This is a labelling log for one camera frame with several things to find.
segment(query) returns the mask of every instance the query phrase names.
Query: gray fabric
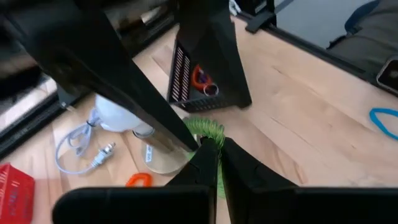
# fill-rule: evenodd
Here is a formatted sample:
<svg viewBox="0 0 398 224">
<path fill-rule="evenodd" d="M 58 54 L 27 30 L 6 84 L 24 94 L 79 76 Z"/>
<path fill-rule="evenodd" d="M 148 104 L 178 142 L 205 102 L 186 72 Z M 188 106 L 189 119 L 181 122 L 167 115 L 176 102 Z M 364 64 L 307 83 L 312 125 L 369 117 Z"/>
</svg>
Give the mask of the gray fabric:
<svg viewBox="0 0 398 224">
<path fill-rule="evenodd" d="M 330 51 L 377 74 L 389 57 L 398 54 L 398 0 L 381 0 L 375 10 L 358 22 L 356 30 Z"/>
</svg>

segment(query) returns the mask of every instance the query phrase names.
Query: red plastic basket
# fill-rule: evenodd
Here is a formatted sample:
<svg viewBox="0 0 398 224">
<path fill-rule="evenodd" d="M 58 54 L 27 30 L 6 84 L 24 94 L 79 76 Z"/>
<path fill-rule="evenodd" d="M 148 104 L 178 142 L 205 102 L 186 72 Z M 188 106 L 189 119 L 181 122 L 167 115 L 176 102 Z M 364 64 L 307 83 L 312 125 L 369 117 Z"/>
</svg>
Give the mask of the red plastic basket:
<svg viewBox="0 0 398 224">
<path fill-rule="evenodd" d="M 35 180 L 13 168 L 0 165 L 0 224 L 32 221 Z"/>
</svg>

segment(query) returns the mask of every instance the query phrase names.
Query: black clamp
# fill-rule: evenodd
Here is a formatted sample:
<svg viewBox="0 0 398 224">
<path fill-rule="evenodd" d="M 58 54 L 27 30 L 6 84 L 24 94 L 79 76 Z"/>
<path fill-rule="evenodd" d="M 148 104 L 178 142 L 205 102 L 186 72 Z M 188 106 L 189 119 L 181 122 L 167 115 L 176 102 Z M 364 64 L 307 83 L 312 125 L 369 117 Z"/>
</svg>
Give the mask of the black clamp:
<svg viewBox="0 0 398 224">
<path fill-rule="evenodd" d="M 252 34 L 255 34 L 261 26 L 264 24 L 270 24 L 275 18 L 275 13 L 262 11 L 248 22 L 248 25 L 245 29 Z"/>
</svg>

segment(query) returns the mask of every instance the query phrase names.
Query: blue cable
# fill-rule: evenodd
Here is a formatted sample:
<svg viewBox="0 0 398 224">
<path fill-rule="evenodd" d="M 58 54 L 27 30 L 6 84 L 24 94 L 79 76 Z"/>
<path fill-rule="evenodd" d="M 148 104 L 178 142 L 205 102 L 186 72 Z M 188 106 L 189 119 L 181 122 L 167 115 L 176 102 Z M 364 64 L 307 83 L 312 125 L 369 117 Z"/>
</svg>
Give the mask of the blue cable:
<svg viewBox="0 0 398 224">
<path fill-rule="evenodd" d="M 379 120 L 379 118 L 376 116 L 376 113 L 384 113 L 384 114 L 389 114 L 393 115 L 395 117 L 398 117 L 398 111 L 389 109 L 389 108 L 373 108 L 369 112 L 369 117 L 371 121 L 387 136 L 398 140 L 398 136 L 391 133 L 384 125 L 383 123 Z"/>
</svg>

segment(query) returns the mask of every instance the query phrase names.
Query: metal keyring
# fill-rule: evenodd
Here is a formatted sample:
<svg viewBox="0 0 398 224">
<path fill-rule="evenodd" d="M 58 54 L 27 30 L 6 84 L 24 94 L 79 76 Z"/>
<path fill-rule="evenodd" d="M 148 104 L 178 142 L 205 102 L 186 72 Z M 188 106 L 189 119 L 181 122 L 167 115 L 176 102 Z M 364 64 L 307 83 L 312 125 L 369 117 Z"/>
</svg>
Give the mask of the metal keyring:
<svg viewBox="0 0 398 224">
<path fill-rule="evenodd" d="M 208 88 L 209 86 L 215 86 L 215 87 L 216 87 L 216 92 L 215 92 L 215 94 L 209 95 L 209 94 L 206 92 L 206 88 Z M 217 86 L 216 84 L 214 84 L 214 83 L 209 84 L 209 85 L 205 85 L 205 87 L 203 87 L 203 93 L 204 93 L 206 96 L 218 95 L 218 86 Z"/>
</svg>

